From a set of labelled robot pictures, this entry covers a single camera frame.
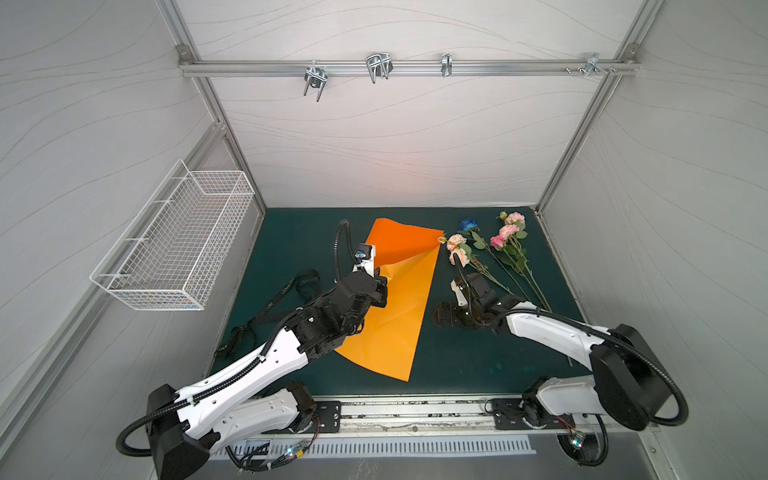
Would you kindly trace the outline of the peach fake flower stem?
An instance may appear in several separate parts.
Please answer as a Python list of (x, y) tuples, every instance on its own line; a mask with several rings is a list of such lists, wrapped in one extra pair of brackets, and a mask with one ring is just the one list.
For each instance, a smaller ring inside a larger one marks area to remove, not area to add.
[(441, 236), (438, 238), (438, 242), (446, 248), (449, 255), (449, 261), (452, 265), (456, 266), (457, 264), (460, 264), (462, 267), (470, 266), (477, 273), (500, 287), (503, 291), (512, 294), (512, 291), (497, 280), (491, 274), (488, 267), (477, 258), (472, 248), (469, 246), (467, 239), (463, 235), (454, 234), (450, 237)]

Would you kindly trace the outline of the blue fake flower stem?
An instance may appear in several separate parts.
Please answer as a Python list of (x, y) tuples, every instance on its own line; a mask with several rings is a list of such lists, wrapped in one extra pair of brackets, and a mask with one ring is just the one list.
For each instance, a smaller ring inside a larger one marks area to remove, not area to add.
[[(460, 246), (460, 249), (466, 254), (469, 259), (469, 265), (477, 273), (495, 286), (500, 287), (504, 292), (518, 294), (524, 300), (529, 299), (525, 289), (519, 282), (524, 277), (524, 269), (519, 263), (518, 257), (506, 250), (506, 247), (509, 246), (507, 240), (500, 235), (496, 235), (489, 240), (484, 239), (481, 235), (479, 224), (471, 217), (460, 221), (459, 234), (465, 239), (465, 243)], [(486, 252), (512, 280), (516, 289), (513, 290), (498, 280), (491, 273), (490, 268), (478, 258), (476, 251)]]

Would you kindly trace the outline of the orange wrapping paper sheet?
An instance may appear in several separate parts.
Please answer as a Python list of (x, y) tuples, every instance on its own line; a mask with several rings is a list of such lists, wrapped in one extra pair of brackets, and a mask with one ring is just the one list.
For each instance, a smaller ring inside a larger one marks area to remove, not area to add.
[(336, 352), (348, 361), (396, 380), (410, 380), (441, 244), (440, 230), (377, 219), (367, 237), (374, 265), (388, 281), (384, 308), (371, 308), (361, 333)]

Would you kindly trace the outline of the pink fake flower stem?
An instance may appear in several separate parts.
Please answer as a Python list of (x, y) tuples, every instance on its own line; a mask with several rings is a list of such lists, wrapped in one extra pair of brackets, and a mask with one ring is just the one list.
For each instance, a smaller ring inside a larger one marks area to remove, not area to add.
[(551, 311), (550, 303), (535, 278), (529, 265), (527, 250), (522, 244), (528, 236), (525, 216), (519, 212), (501, 211), (498, 219), (502, 225), (498, 233), (491, 238), (491, 247), (499, 253), (499, 259), (506, 258), (507, 265), (528, 283), (539, 301), (538, 305)]

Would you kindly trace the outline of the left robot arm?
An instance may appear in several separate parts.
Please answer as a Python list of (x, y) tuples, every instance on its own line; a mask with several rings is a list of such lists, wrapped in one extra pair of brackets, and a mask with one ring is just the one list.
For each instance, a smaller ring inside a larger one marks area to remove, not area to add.
[(116, 450), (151, 458), (160, 479), (186, 479), (212, 453), (252, 434), (303, 429), (316, 409), (304, 386), (255, 396), (361, 333), (369, 309), (385, 307), (387, 279), (375, 267), (375, 257), (375, 246), (359, 245), (350, 273), (285, 314), (262, 345), (229, 367), (179, 390), (168, 384), (155, 389), (146, 414), (117, 435)]

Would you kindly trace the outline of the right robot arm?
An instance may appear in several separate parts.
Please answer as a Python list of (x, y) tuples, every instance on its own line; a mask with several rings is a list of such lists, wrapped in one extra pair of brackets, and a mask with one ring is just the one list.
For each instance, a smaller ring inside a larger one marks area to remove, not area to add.
[(455, 299), (437, 306), (437, 325), (508, 333), (587, 369), (578, 377), (543, 377), (523, 393), (518, 408), (532, 428), (574, 414), (608, 416), (633, 431), (649, 424), (676, 427), (688, 420), (690, 408), (682, 389), (635, 328), (593, 326), (520, 296), (499, 295), (479, 274), (457, 276), (450, 287)]

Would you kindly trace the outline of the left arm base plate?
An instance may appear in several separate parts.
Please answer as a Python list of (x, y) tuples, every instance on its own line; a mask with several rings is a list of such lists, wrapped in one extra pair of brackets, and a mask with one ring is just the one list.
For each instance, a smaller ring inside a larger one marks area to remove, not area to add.
[(338, 433), (341, 423), (341, 402), (320, 401), (307, 411), (299, 413), (296, 420), (288, 427), (268, 430), (266, 434), (312, 434)]

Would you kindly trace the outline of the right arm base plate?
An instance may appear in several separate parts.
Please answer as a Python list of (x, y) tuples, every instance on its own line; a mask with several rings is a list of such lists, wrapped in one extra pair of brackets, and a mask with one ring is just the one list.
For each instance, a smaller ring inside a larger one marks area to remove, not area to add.
[(575, 427), (571, 415), (549, 413), (535, 399), (502, 397), (487, 400), (483, 406), (496, 430), (570, 430)]

